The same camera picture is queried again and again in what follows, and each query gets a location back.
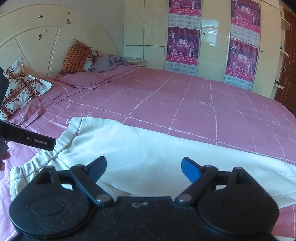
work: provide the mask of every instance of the door handle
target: door handle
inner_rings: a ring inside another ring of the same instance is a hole
[[[285,74],[287,70],[291,70],[291,69],[289,69],[288,66],[287,66],[287,64],[285,64],[284,65],[284,69],[283,69],[283,74]]]

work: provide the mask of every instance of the white shelf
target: white shelf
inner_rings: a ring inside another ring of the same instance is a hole
[[[277,88],[280,88],[280,89],[284,89],[285,87],[281,86],[281,85],[278,85],[276,83],[274,83],[274,86],[277,87]]]
[[[291,26],[288,21],[281,17],[281,28],[285,31],[290,30]]]
[[[290,56],[285,52],[285,51],[283,51],[282,49],[280,49],[280,54],[281,54],[281,56],[282,57],[284,57],[284,58],[289,58]]]

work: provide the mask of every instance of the orange striped pillow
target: orange striped pillow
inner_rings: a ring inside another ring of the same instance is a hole
[[[61,75],[74,74],[83,71],[83,65],[91,52],[91,48],[74,39],[74,44],[68,50],[61,68]]]

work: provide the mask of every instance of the patterned cushion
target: patterned cushion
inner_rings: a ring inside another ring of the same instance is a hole
[[[98,52],[98,50],[96,50],[95,48],[91,48],[91,52],[83,66],[83,71],[88,71],[88,69],[92,67],[94,63],[98,61],[101,57],[102,55]]]
[[[3,72],[3,75],[7,79],[11,79],[13,77],[25,77],[24,66],[22,65],[22,59],[19,58],[16,60],[7,70]]]
[[[10,78],[9,87],[0,108],[0,119],[9,119],[16,110],[23,107],[31,98],[44,94],[51,86],[51,83],[36,79],[31,75]]]
[[[74,39],[74,44],[68,50],[64,63],[61,68],[61,75],[82,72],[91,48]]]

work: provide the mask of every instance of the black device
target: black device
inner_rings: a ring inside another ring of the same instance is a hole
[[[9,86],[9,80],[0,68],[0,106]],[[0,159],[8,150],[6,141],[14,141],[27,146],[53,151],[56,139],[25,130],[18,125],[0,120]]]
[[[277,204],[241,167],[222,172],[185,157],[181,168],[192,184],[175,201],[118,197],[115,202],[96,185],[106,167],[105,157],[99,157],[67,171],[44,168],[9,208],[18,233],[13,241],[276,241],[270,232]],[[218,185],[226,187],[216,190]]]

